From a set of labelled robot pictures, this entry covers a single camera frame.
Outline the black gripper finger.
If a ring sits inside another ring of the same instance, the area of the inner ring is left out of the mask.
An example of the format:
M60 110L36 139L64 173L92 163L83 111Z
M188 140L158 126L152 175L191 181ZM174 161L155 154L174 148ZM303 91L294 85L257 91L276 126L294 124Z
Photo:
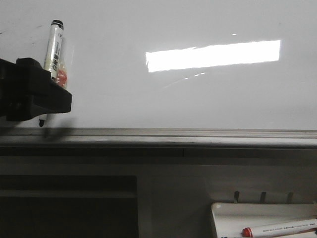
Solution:
M35 59L0 60L0 115L7 121L68 113L71 105L72 94L55 83Z

